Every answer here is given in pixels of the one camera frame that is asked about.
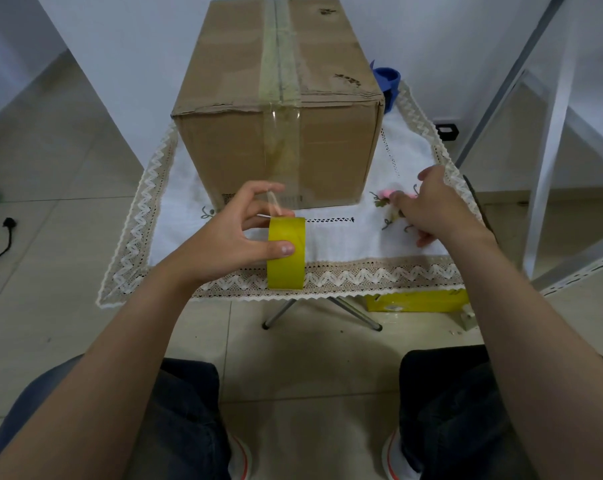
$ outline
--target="person's left hand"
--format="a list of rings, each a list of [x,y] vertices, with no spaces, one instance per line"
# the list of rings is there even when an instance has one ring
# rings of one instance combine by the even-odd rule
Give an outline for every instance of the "person's left hand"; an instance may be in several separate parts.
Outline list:
[[[255,200],[267,191],[281,192],[283,184],[265,181],[246,182],[228,205],[204,227],[178,247],[164,266],[180,282],[199,287],[257,261],[278,259],[294,253],[289,241],[251,241],[242,231],[268,227],[271,215],[268,202]],[[280,209],[279,216],[294,217],[294,212]]]

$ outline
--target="jeans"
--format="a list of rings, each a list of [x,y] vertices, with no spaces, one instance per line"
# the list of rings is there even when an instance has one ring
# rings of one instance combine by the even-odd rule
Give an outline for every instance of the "jeans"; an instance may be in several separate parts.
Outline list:
[[[400,367],[402,452],[421,480],[536,479],[485,346],[411,351]]]
[[[81,356],[35,379],[0,426],[0,453]],[[230,480],[230,445],[211,363],[165,358],[125,478]]]

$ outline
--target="shoe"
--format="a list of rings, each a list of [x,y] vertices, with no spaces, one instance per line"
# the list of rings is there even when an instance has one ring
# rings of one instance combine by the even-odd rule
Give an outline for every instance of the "shoe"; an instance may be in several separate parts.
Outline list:
[[[418,480],[421,473],[417,473],[410,466],[402,453],[402,439],[400,428],[386,440],[382,448],[382,465],[388,480]]]
[[[253,457],[246,444],[237,436],[228,434],[230,443],[230,461],[228,474],[231,480],[248,480],[253,468]]]

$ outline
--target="cardboard box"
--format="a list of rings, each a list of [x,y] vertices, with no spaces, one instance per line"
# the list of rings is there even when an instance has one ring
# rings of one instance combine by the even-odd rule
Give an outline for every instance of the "cardboard box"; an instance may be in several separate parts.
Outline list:
[[[367,295],[369,312],[457,312],[469,302],[465,289]]]
[[[268,118],[282,108],[294,111],[283,136],[292,150],[277,150],[283,170],[265,143],[281,131]],[[217,208],[245,181],[281,174],[295,180],[283,183],[298,209],[359,202],[383,115],[384,96],[339,0],[210,2],[172,112]]]

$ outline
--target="power cord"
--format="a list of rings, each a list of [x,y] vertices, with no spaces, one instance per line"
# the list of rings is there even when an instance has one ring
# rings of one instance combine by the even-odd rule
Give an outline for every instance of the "power cord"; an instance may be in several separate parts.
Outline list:
[[[17,221],[12,217],[6,217],[4,219],[3,227],[8,227],[8,246],[0,253],[0,258],[8,252],[10,246],[13,245],[13,229],[17,227]]]

